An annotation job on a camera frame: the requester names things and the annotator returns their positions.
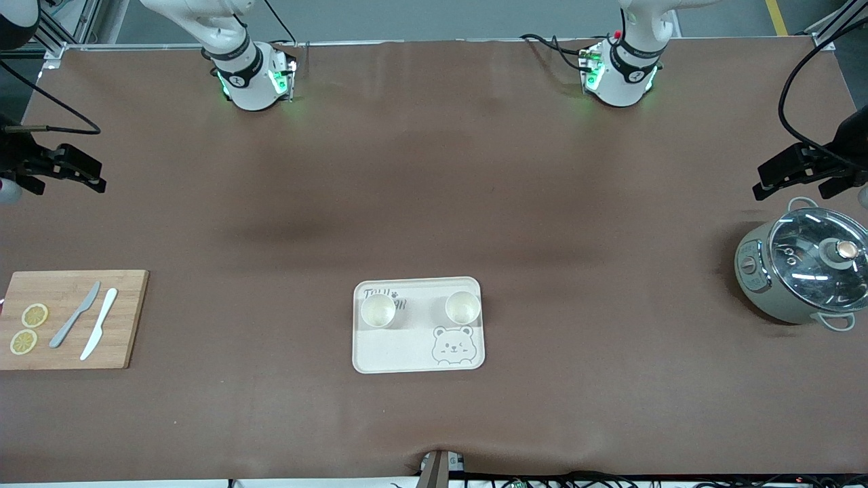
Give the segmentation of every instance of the knife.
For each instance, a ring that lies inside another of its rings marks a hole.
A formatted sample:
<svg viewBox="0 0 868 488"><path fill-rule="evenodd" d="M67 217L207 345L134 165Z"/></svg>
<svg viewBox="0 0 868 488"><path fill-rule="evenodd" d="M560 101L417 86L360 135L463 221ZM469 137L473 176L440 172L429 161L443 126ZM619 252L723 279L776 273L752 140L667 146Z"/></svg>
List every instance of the knife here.
<svg viewBox="0 0 868 488"><path fill-rule="evenodd" d="M78 310L76 310L76 312L72 314L72 317L69 317L69 320L67 320L66 323L63 324L63 327L61 327L61 329L57 331L55 336L51 338L51 342L49 342L49 347L54 349L56 347L59 347L61 343L63 343L63 340L66 339L66 334L69 333L69 329L71 329L72 325L76 323L76 320L78 320L78 316L82 313L85 313L90 308L90 306L94 304L94 300L96 300L96 294L99 292L100 282L97 281L96 283L94 283L94 287L90 289L90 293L88 293L88 296L84 297L84 301L82 302L82 304L78 306Z"/></svg>
<svg viewBox="0 0 868 488"><path fill-rule="evenodd" d="M99 344L102 338L102 323L106 320L106 315L109 314L112 304L115 303L115 297L117 297L117 288L109 288L106 292L105 300L102 301L102 310L100 310L100 316L96 319L94 332L90 333L90 339L88 339L88 344L84 347L84 351L82 351L80 360L84 361L87 359L94 352L96 345Z"/></svg>

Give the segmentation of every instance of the floor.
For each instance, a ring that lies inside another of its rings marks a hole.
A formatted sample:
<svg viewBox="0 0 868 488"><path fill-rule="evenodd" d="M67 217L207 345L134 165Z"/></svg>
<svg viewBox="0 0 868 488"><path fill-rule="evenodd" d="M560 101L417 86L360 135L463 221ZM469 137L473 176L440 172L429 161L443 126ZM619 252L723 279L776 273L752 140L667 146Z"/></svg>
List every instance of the floor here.
<svg viewBox="0 0 868 488"><path fill-rule="evenodd" d="M124 2L108 2L115 5ZM528 32L543 36L584 37L605 34L621 21L615 0L271 0L272 6L300 41L362 41L403 39L515 38ZM779 2L786 30L800 31L832 12L840 0ZM775 27L766 0L723 0L701 9L679 10L685 37L774 36ZM146 9L138 0L128 2L126 12L107 16L99 35L117 43L191 43L180 27ZM262 0L244 17L254 39L286 38L277 20ZM857 30L836 42L842 72L857 106L868 104L868 30ZM31 79L39 62L16 60ZM21 117L29 91L5 73L0 73L0 108Z"/></svg>

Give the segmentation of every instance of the white tray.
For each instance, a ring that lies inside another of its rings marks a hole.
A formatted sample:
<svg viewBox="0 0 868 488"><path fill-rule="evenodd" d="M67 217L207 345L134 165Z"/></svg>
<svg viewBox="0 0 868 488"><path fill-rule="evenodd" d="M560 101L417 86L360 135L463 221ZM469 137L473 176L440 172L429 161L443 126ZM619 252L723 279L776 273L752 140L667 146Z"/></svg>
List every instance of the white tray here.
<svg viewBox="0 0 868 488"><path fill-rule="evenodd" d="M353 367L364 374L480 367L485 361L482 312L466 326L446 315L446 299L462 291L482 299L479 282L469 276L359 283L352 296ZM374 293L395 302L388 327L371 327L359 316L362 301Z"/></svg>

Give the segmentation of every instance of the brown tabletop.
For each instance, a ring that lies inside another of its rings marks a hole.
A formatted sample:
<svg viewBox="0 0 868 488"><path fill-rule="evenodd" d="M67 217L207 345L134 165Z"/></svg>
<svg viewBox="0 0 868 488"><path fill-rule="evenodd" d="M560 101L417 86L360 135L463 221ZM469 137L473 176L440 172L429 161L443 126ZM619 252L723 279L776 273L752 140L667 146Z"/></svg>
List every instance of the brown tabletop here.
<svg viewBox="0 0 868 488"><path fill-rule="evenodd" d="M41 84L104 133L37 139L100 159L108 192L0 208L0 285L151 278L128 370L0 373L0 480L398 475L435 448L476 471L868 471L868 323L780 325L731 269L818 196L751 194L810 48L673 41L630 109L525 43L311 48L260 113L195 50L68 52ZM793 124L826 141L852 111L820 54ZM28 122L76 123L40 98ZM855 196L827 205L862 219ZM482 367L353 370L360 281L452 275L482 284Z"/></svg>

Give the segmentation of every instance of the gray knife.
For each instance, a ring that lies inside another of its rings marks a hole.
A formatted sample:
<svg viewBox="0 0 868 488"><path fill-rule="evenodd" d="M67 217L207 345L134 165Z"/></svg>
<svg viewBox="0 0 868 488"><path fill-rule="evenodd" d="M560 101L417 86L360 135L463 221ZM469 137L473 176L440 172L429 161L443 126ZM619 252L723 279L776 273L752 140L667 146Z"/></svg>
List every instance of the gray knife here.
<svg viewBox="0 0 868 488"><path fill-rule="evenodd" d="M96 295L100 293L100 284L101 283L99 281L94 283L94 287L90 288L90 293L88 293L88 296L84 297L84 301L81 305L78 306L76 312L72 314L72 317L69 317L69 320L67 320L66 323L63 324L63 327L61 327L61 329L57 331L55 336L51 338L51 342L49 342L49 347L59 347L63 343L63 340L66 339L66 334L69 333L69 329L71 329L72 325L76 323L78 317L82 313L85 313L90 308L90 306L94 304L94 300L96 300Z"/></svg>

